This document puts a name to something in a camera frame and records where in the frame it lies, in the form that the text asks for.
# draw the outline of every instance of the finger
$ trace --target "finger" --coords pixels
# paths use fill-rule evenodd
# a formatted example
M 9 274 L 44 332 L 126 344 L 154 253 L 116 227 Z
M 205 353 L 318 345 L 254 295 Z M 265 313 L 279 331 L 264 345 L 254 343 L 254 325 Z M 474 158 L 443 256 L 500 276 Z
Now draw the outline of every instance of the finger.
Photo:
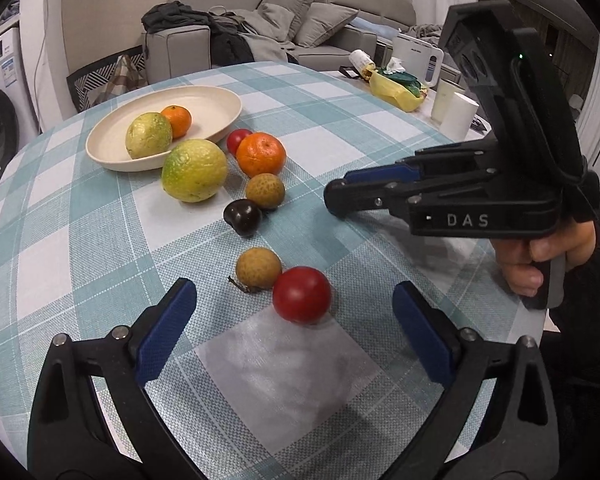
M 590 258 L 592 247 L 595 248 L 595 240 L 596 231 L 593 222 L 578 224 L 571 219 L 554 234 L 540 240 L 532 240 L 529 246 L 535 262 L 546 262 L 567 253 L 570 264 L 578 266 Z
M 544 281 L 542 272 L 529 265 L 505 265 L 502 266 L 502 273 L 512 288 L 538 290 Z
M 530 264 L 531 252 L 525 240 L 491 240 L 500 265 Z
M 519 288 L 516 286 L 512 286 L 511 290 L 519 296 L 526 296 L 528 298 L 534 298 L 538 293 L 538 290 L 536 288 Z

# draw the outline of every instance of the washing machine label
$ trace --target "washing machine label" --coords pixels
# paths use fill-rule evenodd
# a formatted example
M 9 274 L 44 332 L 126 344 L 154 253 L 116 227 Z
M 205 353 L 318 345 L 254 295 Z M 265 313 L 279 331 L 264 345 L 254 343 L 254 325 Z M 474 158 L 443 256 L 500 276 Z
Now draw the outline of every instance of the washing machine label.
M 5 87 L 12 85 L 18 80 L 16 76 L 16 65 L 13 62 L 13 57 L 2 64 L 2 77 L 4 78 Z

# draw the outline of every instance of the blue checkered tablecloth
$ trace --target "blue checkered tablecloth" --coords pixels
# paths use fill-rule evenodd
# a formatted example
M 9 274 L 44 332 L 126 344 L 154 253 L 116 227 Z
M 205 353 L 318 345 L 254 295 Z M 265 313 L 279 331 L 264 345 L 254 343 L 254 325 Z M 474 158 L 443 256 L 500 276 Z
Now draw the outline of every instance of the blue checkered tablecloth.
M 159 170 L 114 173 L 84 151 L 90 130 L 122 103 L 188 84 L 236 92 L 244 110 L 235 127 L 286 147 L 285 203 L 250 240 L 222 220 L 246 184 L 232 157 L 224 189 L 187 205 L 162 191 Z M 325 209 L 328 181 L 445 142 L 343 81 L 269 62 L 155 84 L 37 138 L 0 183 L 1 439 L 26 462 L 30 407 L 54 334 L 102 337 L 184 276 L 198 287 L 198 309 L 147 392 L 202 471 L 213 480 L 378 478 L 441 393 L 394 319 L 396 283 L 414 281 L 457 326 L 493 340 L 542 331 L 543 313 L 527 312 L 499 282 L 488 241 L 416 238 L 384 212 L 339 221 Z M 334 304 L 324 323 L 284 322 L 269 293 L 228 285 L 251 246 L 270 247 L 286 268 L 325 272 Z M 118 447 L 133 456 L 104 381 L 94 382 Z M 457 452 L 471 444 L 490 386 Z

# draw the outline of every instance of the paper cup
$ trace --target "paper cup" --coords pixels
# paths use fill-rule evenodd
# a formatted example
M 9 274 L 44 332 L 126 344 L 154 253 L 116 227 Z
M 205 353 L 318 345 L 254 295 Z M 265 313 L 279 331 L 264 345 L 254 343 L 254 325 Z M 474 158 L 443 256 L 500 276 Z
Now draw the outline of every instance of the paper cup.
M 456 92 L 451 97 L 445 120 L 440 125 L 440 133 L 453 142 L 462 142 L 479 107 L 473 99 Z
M 440 80 L 436 90 L 436 99 L 433 101 L 433 108 L 431 109 L 432 120 L 438 124 L 445 120 L 446 111 L 455 93 L 464 94 L 464 88 L 449 81 Z

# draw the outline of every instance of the metal screw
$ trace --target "metal screw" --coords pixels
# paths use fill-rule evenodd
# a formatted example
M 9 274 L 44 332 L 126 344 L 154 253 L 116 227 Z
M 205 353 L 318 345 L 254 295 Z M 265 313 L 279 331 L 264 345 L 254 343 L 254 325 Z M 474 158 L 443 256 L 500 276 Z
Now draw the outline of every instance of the metal screw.
M 475 330 L 472 330 L 470 328 L 463 328 L 460 331 L 460 337 L 465 341 L 475 341 L 476 339 L 478 339 L 478 335 L 477 333 L 475 333 Z
M 51 340 L 51 342 L 56 345 L 56 346 L 62 346 L 64 343 L 66 343 L 66 339 L 68 338 L 67 334 L 56 334 L 54 336 L 54 338 Z
M 520 341 L 522 341 L 522 344 L 524 346 L 526 346 L 527 348 L 533 348 L 534 346 L 536 346 L 536 340 L 533 339 L 531 336 L 529 335 L 523 335 L 520 338 Z
M 111 331 L 111 336 L 113 339 L 124 339 L 128 335 L 129 327 L 125 325 L 117 326 Z

